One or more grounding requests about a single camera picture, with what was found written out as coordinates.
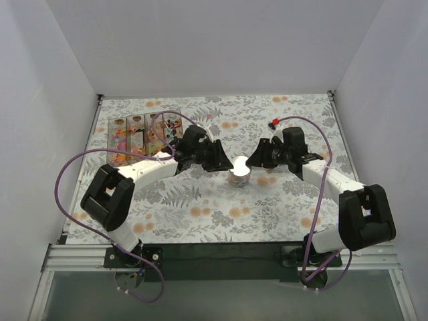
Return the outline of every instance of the robotic arm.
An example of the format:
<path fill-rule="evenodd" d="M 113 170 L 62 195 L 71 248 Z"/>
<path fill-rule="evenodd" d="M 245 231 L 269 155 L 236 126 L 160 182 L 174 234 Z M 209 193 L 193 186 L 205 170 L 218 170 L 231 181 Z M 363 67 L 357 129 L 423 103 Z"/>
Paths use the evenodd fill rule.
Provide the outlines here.
<path fill-rule="evenodd" d="M 138 253 L 137 245 L 140 244 L 126 221 L 135 191 L 159 179 L 175 176 L 192 164 L 201 164 L 208 172 L 233 168 L 220 140 L 213 140 L 212 134 L 201 127 L 191 125 L 183 138 L 173 140 L 171 146 L 175 154 L 169 160 L 142 160 L 118 168 L 103 165 L 82 198 L 82 209 L 97 220 L 108 236 L 126 251 Z M 155 157 L 165 158 L 172 153 L 166 147 Z"/>
<path fill-rule="evenodd" d="M 278 120 L 269 124 L 272 137 L 260 139 L 247 166 L 272 169 L 288 165 L 302 181 L 320 188 L 326 161 L 309 153 L 300 127 L 282 128 Z M 310 255 L 348 248 L 352 251 L 395 238 L 395 226 L 385 190 L 379 185 L 366 186 L 334 169 L 326 175 L 324 195 L 339 206 L 339 224 L 313 235 Z M 370 211 L 364 215 L 363 210 Z"/>

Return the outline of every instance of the round container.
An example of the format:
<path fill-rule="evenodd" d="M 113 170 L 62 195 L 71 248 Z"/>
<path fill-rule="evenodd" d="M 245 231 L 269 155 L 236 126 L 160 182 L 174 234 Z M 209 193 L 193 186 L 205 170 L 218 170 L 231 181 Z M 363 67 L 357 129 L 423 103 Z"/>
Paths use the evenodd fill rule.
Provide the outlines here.
<path fill-rule="evenodd" d="M 248 157 L 237 156 L 232 159 L 233 169 L 229 169 L 229 184 L 235 187 L 244 187 L 249 182 L 251 176 L 251 167 L 247 167 L 245 162 Z"/>

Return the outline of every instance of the white wall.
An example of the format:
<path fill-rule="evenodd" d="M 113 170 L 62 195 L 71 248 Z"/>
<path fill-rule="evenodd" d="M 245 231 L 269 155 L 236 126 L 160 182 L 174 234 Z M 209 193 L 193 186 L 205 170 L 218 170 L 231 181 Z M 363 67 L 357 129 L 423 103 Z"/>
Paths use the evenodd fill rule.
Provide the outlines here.
<path fill-rule="evenodd" d="M 47 0 L 107 96 L 325 93 L 383 0 Z"/>
<path fill-rule="evenodd" d="M 0 1 L 0 319 L 26 320 L 64 218 L 60 167 L 84 149 L 96 95 L 44 0 Z M 78 164 L 67 173 L 68 206 Z"/>
<path fill-rule="evenodd" d="M 427 17 L 426 1 L 385 0 L 336 91 L 360 178 L 389 196 L 420 320 L 428 320 Z"/>

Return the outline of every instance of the wall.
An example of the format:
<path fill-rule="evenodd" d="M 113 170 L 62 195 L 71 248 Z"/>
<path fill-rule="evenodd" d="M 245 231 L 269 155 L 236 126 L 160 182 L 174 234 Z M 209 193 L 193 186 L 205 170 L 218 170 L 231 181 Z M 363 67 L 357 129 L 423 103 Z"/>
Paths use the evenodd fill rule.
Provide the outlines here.
<path fill-rule="evenodd" d="M 383 0 L 47 0 L 97 93 L 325 93 Z"/>
<path fill-rule="evenodd" d="M 49 242 L 61 166 L 84 149 L 96 95 L 44 0 L 0 1 L 0 319 L 26 320 Z M 78 165 L 64 177 L 70 204 Z"/>
<path fill-rule="evenodd" d="M 428 319 L 428 2 L 385 0 L 336 91 L 360 179 L 389 196 L 395 247 Z"/>

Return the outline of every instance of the floral tablecloth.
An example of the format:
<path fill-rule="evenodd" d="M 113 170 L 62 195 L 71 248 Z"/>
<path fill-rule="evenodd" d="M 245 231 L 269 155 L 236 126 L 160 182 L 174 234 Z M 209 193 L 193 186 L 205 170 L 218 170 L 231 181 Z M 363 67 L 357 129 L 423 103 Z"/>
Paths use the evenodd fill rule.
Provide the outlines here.
<path fill-rule="evenodd" d="M 267 123 L 291 115 L 307 117 L 321 126 L 332 145 L 332 166 L 354 178 L 332 107 L 326 94 L 292 96 L 240 96 L 103 100 L 89 148 L 107 145 L 108 119 L 161 110 L 181 109 L 195 122 L 210 124 L 229 159 L 249 156 L 260 137 L 269 137 Z M 189 123 L 183 120 L 184 129 Z M 301 126 L 312 152 L 328 157 L 326 145 L 312 125 L 291 120 L 284 126 Z M 106 154 L 89 154 L 73 216 L 100 229 L 80 209 L 80 200 Z M 230 241 L 302 240 L 309 232 L 318 189 L 303 183 L 287 167 L 253 169 L 245 188 L 229 186 L 227 173 L 206 173 L 199 165 L 137 191 L 128 216 L 143 243 L 196 243 Z M 338 222 L 338 207 L 323 200 L 318 228 Z M 100 244 L 106 240 L 71 224 L 67 244 Z"/>

